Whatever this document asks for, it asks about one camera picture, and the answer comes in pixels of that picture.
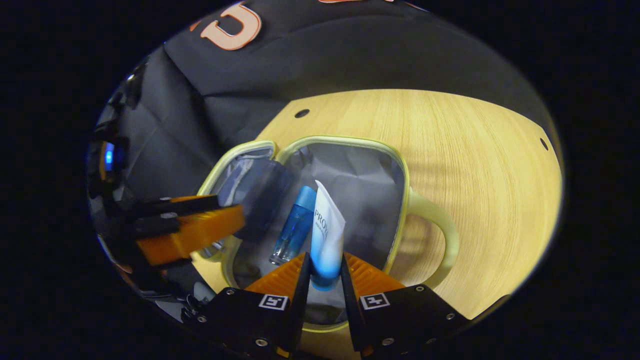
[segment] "wooden table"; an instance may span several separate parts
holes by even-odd
[[[296,118],[304,109],[309,113]],[[458,260],[434,290],[467,318],[513,293],[549,244],[561,202],[560,168],[542,128],[511,110],[423,90],[341,92],[290,102],[257,139],[284,149],[311,135],[379,140],[400,152],[411,187],[458,226]],[[409,217],[390,275],[407,286],[422,282],[443,251],[438,227]],[[194,264],[211,284],[205,273],[212,265],[202,261]],[[301,349],[359,359],[348,328],[304,331]]]

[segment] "blue light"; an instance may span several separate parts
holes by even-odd
[[[108,142],[106,148],[104,149],[104,170],[111,171],[111,163],[113,162],[113,149],[115,146]]]

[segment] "orange letter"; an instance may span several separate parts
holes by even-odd
[[[320,1],[321,3],[330,4],[330,3],[342,3],[344,1],[361,1],[361,0],[318,0],[318,1]]]
[[[231,6],[220,14],[221,17],[231,16],[235,20],[241,22],[243,28],[239,33],[229,35],[218,26],[218,21],[216,20],[210,23],[202,31],[200,37],[208,38],[211,42],[224,50],[238,50],[246,44],[249,44],[251,40],[258,35],[258,32],[262,27],[262,21],[258,14],[243,6],[243,2],[244,1],[241,1]]]

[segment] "bottle cap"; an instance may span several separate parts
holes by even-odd
[[[311,274],[311,285],[316,290],[319,291],[331,291],[335,288],[335,285],[338,283],[338,278],[334,277],[329,279],[327,277],[322,277],[320,275]]]
[[[298,197],[296,198],[295,205],[302,206],[308,210],[316,209],[316,192],[308,186],[302,186]]]

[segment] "blue glass bottle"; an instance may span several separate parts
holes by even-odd
[[[284,264],[298,255],[311,230],[315,208],[316,192],[308,186],[302,186],[273,248],[273,255],[269,258],[272,264]]]

